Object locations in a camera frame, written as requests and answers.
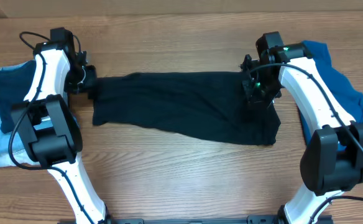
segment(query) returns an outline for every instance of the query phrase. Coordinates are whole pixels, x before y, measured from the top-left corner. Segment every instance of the table surface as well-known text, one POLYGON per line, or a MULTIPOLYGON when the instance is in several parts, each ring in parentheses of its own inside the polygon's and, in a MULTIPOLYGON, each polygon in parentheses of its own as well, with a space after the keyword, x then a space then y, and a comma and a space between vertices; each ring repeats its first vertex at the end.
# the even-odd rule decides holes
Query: table surface
MULTIPOLYGON (((245 54, 256 57, 255 41, 277 30, 286 44, 326 42, 334 67, 363 92, 363 12, 0 19, 0 67, 32 59, 19 32, 49 35, 61 26, 80 38, 99 77, 238 71, 245 54)), ((275 104, 282 124, 269 147, 202 141, 126 124, 94 127, 86 95, 72 96, 71 110, 81 126, 86 170, 116 218, 246 217, 275 213, 302 183, 305 144, 296 105, 282 93, 275 104)), ((363 184, 348 194, 363 196, 363 184)), ((363 223, 363 202, 335 202, 325 213, 336 223, 363 223)), ((47 172, 0 168, 0 223, 72 218, 47 172)))

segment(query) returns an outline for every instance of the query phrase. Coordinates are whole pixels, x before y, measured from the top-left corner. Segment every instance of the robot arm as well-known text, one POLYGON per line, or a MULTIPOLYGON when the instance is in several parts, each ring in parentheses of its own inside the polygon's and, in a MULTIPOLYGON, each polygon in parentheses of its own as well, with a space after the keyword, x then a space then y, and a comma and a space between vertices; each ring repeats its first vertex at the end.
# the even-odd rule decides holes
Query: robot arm
MULTIPOLYGON (((355 119, 341 107, 325 85, 317 71, 313 59, 306 57, 294 58, 290 60, 289 64, 300 67, 313 75, 323 87, 345 125, 350 125, 352 121, 355 121, 355 119)), ((326 125, 332 128, 341 126, 333 116, 332 111, 329 109, 329 105, 318 87, 311 79, 307 78, 306 75, 294 68, 282 67, 278 79, 281 85, 284 86, 291 93, 293 99, 295 99, 299 110, 308 122, 311 135, 313 135, 317 129, 322 129, 326 125)), ((314 211, 327 198, 342 194, 342 190, 335 190, 317 196, 313 191, 309 190, 305 184, 302 184, 294 198, 285 205, 285 218, 289 223, 309 223, 314 211)), ((313 217, 313 223, 317 222, 321 212, 319 212, 316 217, 313 217)))
MULTIPOLYGON (((284 45, 279 33, 274 32, 264 34, 256 46, 261 65, 287 63, 311 74, 326 93, 342 122, 363 146, 363 124, 355 123, 355 119, 336 101, 320 77, 311 53, 303 44, 284 45)), ((259 62, 252 61, 248 55, 241 65, 247 72, 258 66, 259 62)), ((280 88, 286 88, 296 101, 312 135, 300 162, 304 184, 291 201, 281 206, 271 223, 330 223, 331 219, 318 219, 328 205, 315 217, 313 214, 327 198, 342 195, 356 184, 363 183, 363 155, 340 128, 341 124, 334 117, 319 87, 301 71, 290 67, 269 67, 256 79, 252 78, 245 83, 245 86, 253 89, 248 92, 249 103, 259 108, 279 97, 280 88), (257 85, 259 78, 263 85, 257 85), (339 152, 339 145, 345 146, 345 151, 339 152)))
POLYGON ((37 65, 32 86, 24 102, 12 108, 16 123, 28 102, 32 103, 18 129, 23 145, 31 160, 43 168, 54 168, 48 172, 63 189, 77 223, 104 223, 108 218, 106 206, 85 171, 80 129, 67 106, 68 93, 87 91, 94 86, 94 67, 86 66, 86 52, 75 52, 73 34, 64 28, 51 30, 50 41, 37 44, 34 55, 37 65), (41 57, 46 62, 45 70, 41 57), (42 75, 40 92, 33 101, 42 75), (52 126, 34 128, 43 122, 51 122, 52 126))

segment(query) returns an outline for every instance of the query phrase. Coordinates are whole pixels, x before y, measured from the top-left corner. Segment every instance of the black cable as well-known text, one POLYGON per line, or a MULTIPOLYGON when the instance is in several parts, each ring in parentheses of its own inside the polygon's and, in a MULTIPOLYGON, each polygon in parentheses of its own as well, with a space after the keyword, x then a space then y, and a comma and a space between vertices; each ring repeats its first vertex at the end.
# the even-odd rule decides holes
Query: black cable
POLYGON ((33 47, 32 45, 30 45, 27 41, 24 40, 24 38, 22 37, 24 34, 29 34, 29 35, 34 35, 34 36, 37 36, 37 37, 41 37, 47 41, 50 41, 49 38, 45 37, 44 35, 40 35, 40 34, 37 34, 37 33, 34 33, 34 32, 28 32, 28 31, 23 31, 20 33, 19 37, 21 39, 21 41, 23 41, 23 43, 25 43, 29 48, 31 48, 32 50, 35 50, 35 47, 33 47))
POLYGON ((256 82, 259 82, 259 71, 256 70, 256 82))
MULTIPOLYGON (((29 35, 36 35, 38 37, 41 37, 41 38, 44 38, 46 40, 49 40, 49 38, 43 36, 43 35, 40 35, 40 34, 36 34, 36 33, 33 33, 33 32, 21 32, 19 37, 21 39, 21 41, 23 41, 23 43, 25 43, 28 47, 30 47, 32 50, 35 50, 35 47, 31 46, 27 41, 24 40, 24 38, 22 37, 24 34, 29 34, 29 35)), ((44 76, 45 76, 45 71, 46 71, 46 61, 45 61, 45 58, 44 56, 39 52, 38 53, 39 57, 42 59, 42 65, 43 65, 43 68, 42 68, 42 74, 40 76, 40 80, 39 80, 39 84, 38 84, 38 87, 37 87, 37 91, 34 95, 34 97, 31 99, 30 103, 27 105, 27 107, 25 108, 25 110, 23 111, 23 113, 21 114, 20 118, 17 120, 17 123, 16 125, 14 126, 14 129, 11 133, 11 136, 10 136, 10 140, 9 140, 9 145, 8 145, 8 152, 9 152, 9 157, 11 159, 11 161, 19 168, 21 169, 25 169, 25 170, 45 170, 44 168, 42 167, 30 167, 30 166, 24 166, 20 163, 18 163, 16 161, 16 159, 14 158, 13 156, 13 150, 12 150, 12 145, 13 145, 13 140, 14 140, 14 136, 16 135, 16 132, 17 130, 19 129, 19 126, 21 124, 21 121, 24 119, 25 115, 28 113, 28 111, 30 110, 30 107, 34 104, 34 102, 36 101, 36 99, 38 98, 39 96, 39 93, 40 93, 40 89, 42 87, 42 83, 44 82, 44 76)), ((61 169, 57 168, 57 167, 49 167, 47 169, 50 169, 50 170, 55 170, 55 171, 58 171, 59 173, 61 173, 62 177, 65 178, 65 180, 67 181, 68 185, 70 186, 70 189, 72 191, 72 194, 74 195, 74 198, 75 198, 75 201, 76 203, 78 204, 78 206, 80 207, 81 211, 85 214, 86 218, 89 220, 89 222, 91 224, 94 224, 94 221, 91 219, 91 217, 88 215, 88 212, 85 210, 84 206, 82 205, 82 203, 80 202, 76 192, 75 192, 75 189, 74 189, 74 186, 72 185, 71 183, 71 180, 68 178, 66 172, 62 171, 61 169)))
POLYGON ((73 35, 73 36, 75 37, 76 41, 78 41, 78 51, 79 51, 79 53, 81 53, 81 42, 76 35, 73 35))
MULTIPOLYGON (((294 66, 294 65, 289 65, 286 63, 273 63, 273 64, 266 64, 266 65, 261 65, 258 66, 254 69, 252 69, 250 71, 250 73, 253 73, 255 71, 258 71, 260 69, 263 68, 267 68, 267 67, 290 67, 290 68, 294 68, 296 70, 298 70, 299 72, 305 74, 309 79, 311 79, 314 84, 318 87, 318 89, 320 90, 320 92, 323 94, 324 99, 326 100, 329 108, 331 109, 334 117, 337 119, 337 121, 339 122, 339 124, 344 128, 344 130, 347 132, 347 135, 349 136, 349 138, 353 141, 354 145, 356 147, 358 147, 361 151, 361 153, 363 153, 363 147, 360 145, 360 143, 358 142, 358 140, 354 137, 354 135, 350 132, 349 128, 343 123, 342 119, 339 117, 338 112, 336 112, 335 108, 333 107, 331 100, 328 98, 327 94, 325 93, 323 87, 318 83, 318 81, 313 77, 312 74, 308 73, 306 70, 294 66)), ((355 196, 345 196, 345 195, 341 195, 341 196, 333 196, 333 197, 329 197, 327 198, 313 213, 313 215, 310 217, 310 222, 309 224, 312 224, 314 222, 315 217, 317 216, 317 214, 319 213, 319 211, 321 211, 321 209, 327 205, 328 203, 331 203, 332 200, 336 200, 336 199, 350 199, 350 200, 358 200, 358 201, 363 201, 363 197, 355 197, 355 196)))

